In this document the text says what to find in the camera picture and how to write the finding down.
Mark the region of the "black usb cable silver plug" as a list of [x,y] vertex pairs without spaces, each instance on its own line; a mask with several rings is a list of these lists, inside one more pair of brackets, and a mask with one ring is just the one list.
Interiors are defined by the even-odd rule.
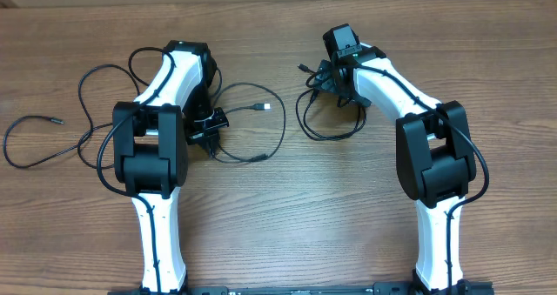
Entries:
[[[348,139],[349,137],[352,137],[354,134],[358,133],[359,131],[361,131],[364,126],[366,125],[366,120],[367,120],[367,115],[366,115],[366,108],[364,105],[357,103],[355,100],[353,100],[351,97],[343,97],[342,95],[338,95],[338,87],[334,81],[334,78],[332,77],[332,69],[331,69],[331,65],[328,61],[326,62],[326,66],[325,67],[319,67],[317,70],[312,70],[310,69],[308,66],[304,65],[304,64],[299,64],[298,68],[300,70],[302,70],[304,73],[307,73],[310,75],[310,77],[308,78],[309,81],[313,80],[313,83],[308,85],[309,90],[305,91],[303,93],[301,93],[299,95],[299,97],[297,98],[296,104],[295,104],[295,113],[296,113],[296,118],[298,120],[299,126],[301,128],[301,130],[305,133],[305,135],[310,138],[313,141],[321,141],[321,142],[325,142],[325,141],[340,141],[340,140],[344,140],[344,139]],[[319,133],[318,131],[315,131],[309,124],[308,124],[308,119],[307,119],[307,115],[309,110],[312,108],[313,103],[316,101],[316,99],[318,98],[319,94],[321,92],[326,92],[326,91],[331,91],[332,94],[335,94],[338,97],[337,100],[337,107],[338,108],[344,108],[345,106],[347,106],[348,104],[351,103],[355,103],[356,107],[357,107],[357,117],[356,117],[356,122],[355,125],[353,126],[353,128],[345,133],[342,134],[337,134],[337,135],[323,135],[321,133]],[[303,115],[300,115],[299,112],[299,102],[301,101],[301,99],[310,94],[310,99],[307,103],[307,106],[304,109],[304,113]]]

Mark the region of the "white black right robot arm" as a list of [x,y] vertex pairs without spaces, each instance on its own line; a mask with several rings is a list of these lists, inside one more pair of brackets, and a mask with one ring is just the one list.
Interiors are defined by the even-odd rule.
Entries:
[[396,171],[418,218],[419,256],[409,281],[376,282],[372,294],[492,294],[490,282],[464,278],[459,261],[461,210],[485,159],[470,138],[466,112],[418,90],[375,46],[329,48],[307,80],[361,107],[376,105],[396,128]]

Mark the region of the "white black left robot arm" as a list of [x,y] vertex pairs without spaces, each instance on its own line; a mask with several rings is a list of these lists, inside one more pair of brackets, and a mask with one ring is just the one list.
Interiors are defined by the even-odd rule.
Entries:
[[114,151],[114,171],[138,215],[144,254],[140,294],[185,294],[178,198],[188,172],[188,148],[212,151],[229,121],[211,103],[218,70],[206,43],[171,40],[160,49],[161,67],[131,102],[118,102],[102,142]]

